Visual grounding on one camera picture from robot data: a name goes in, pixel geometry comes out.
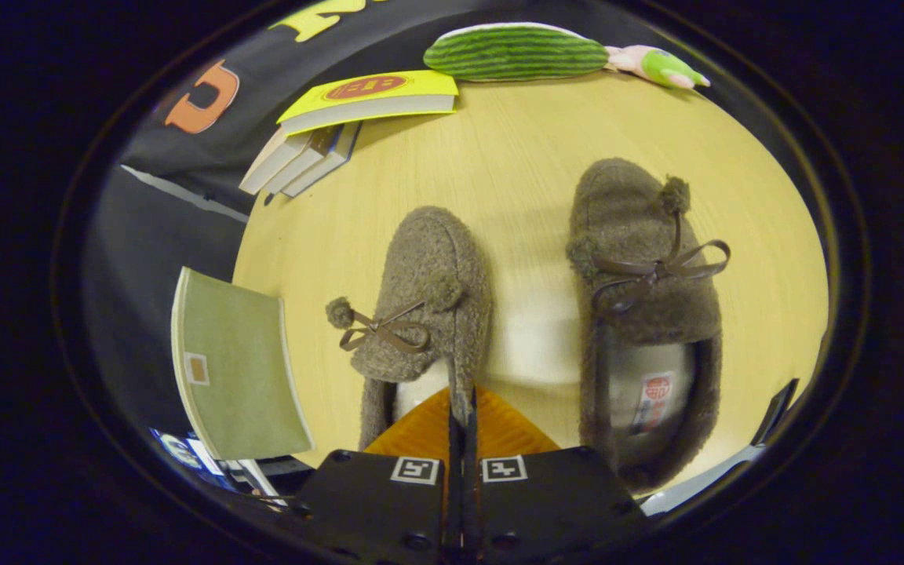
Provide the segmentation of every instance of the stuffed toy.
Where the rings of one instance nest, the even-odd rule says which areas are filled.
[[[532,22],[474,25],[442,35],[424,64],[471,82],[567,78],[589,72],[630,71],[664,86],[692,89],[710,81],[662,49],[606,47],[573,31]]]

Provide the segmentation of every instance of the pink plush toy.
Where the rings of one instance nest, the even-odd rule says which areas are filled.
[[[664,86],[693,89],[694,86],[710,86],[706,76],[693,71],[675,55],[657,47],[629,46],[606,47],[609,53],[608,71],[632,72],[640,78],[652,80]]]

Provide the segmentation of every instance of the slipper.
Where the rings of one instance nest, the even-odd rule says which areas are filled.
[[[703,447],[720,398],[720,308],[710,278],[724,241],[699,246],[689,187],[623,159],[581,176],[567,257],[581,280],[581,443],[634,494],[657,489]],[[704,264],[706,247],[722,250]]]
[[[392,425],[397,383],[417,380],[440,359],[448,362],[452,414],[466,426],[491,308],[487,264],[466,226],[434,206],[406,215],[388,247],[374,317],[344,297],[326,307],[330,324],[347,330],[341,347],[354,351],[351,365],[366,377],[360,450]]]

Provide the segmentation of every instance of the green striped plush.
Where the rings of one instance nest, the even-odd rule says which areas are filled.
[[[424,64],[461,80],[587,75],[607,60],[602,44],[541,23],[464,27],[442,35],[424,52]]]

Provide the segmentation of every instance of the light wood surface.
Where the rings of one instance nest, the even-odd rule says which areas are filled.
[[[789,177],[732,117],[698,93],[606,72],[460,83],[457,104],[454,115],[365,122],[351,162],[294,200],[257,198],[233,282],[286,304],[316,443],[297,458],[316,466],[331,450],[356,448],[363,377],[324,305],[347,296],[374,310],[388,241],[421,205],[455,213],[490,258],[495,312],[477,382],[561,447],[577,446],[577,287],[563,248],[578,178],[607,157],[686,179],[698,239],[732,249],[714,278],[724,314],[720,416],[675,481],[738,453],[789,379],[807,385],[829,311],[821,243]]]

